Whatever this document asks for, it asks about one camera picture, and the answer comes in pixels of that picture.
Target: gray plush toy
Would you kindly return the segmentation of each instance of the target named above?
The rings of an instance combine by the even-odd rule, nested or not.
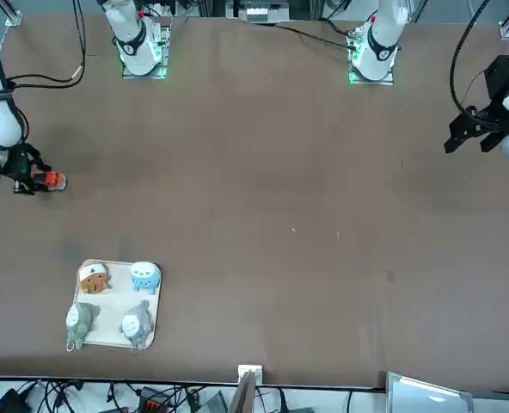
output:
[[[80,350],[84,337],[92,327],[92,320],[100,314],[100,307],[88,303],[75,303],[67,312],[65,327],[67,328],[67,349]]]
[[[119,331],[131,342],[133,350],[144,348],[148,335],[153,331],[149,306],[149,301],[145,299],[127,311],[120,323]]]

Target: blue plush toy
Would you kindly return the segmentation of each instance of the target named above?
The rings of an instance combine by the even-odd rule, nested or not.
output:
[[[143,288],[153,295],[161,282],[161,270],[153,262],[135,262],[131,266],[131,277],[134,291]]]

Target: brown plush toy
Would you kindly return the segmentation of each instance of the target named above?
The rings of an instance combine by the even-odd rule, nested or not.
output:
[[[90,263],[79,268],[78,278],[83,293],[96,294],[109,288],[107,269],[101,262]]]

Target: tabletop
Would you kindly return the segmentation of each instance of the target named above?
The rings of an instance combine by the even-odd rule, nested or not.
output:
[[[86,26],[77,87],[15,93],[69,186],[0,190],[0,374],[233,382],[261,364],[274,384],[509,391],[509,158],[443,149],[463,26],[406,26],[392,87],[349,84],[343,49],[216,18],[173,23],[167,79],[124,80],[105,16]],[[476,26],[457,93],[508,53]],[[75,22],[26,15],[2,55],[7,76],[68,77]],[[486,99],[478,79],[467,102]],[[150,349],[66,353],[88,258],[163,267]]]

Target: stuffed animal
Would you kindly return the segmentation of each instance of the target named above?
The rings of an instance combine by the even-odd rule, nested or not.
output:
[[[91,263],[79,268],[78,278],[83,293],[96,294],[109,288],[107,269],[101,262]]]
[[[92,320],[100,313],[100,307],[88,303],[75,303],[67,311],[65,327],[67,329],[67,349],[80,350],[84,337],[92,327]]]
[[[125,313],[119,331],[131,342],[132,349],[142,349],[148,335],[153,331],[151,316],[148,312],[150,303],[147,299]]]
[[[154,295],[159,282],[161,282],[161,270],[153,262],[135,262],[131,266],[131,277],[134,291],[143,288]]]

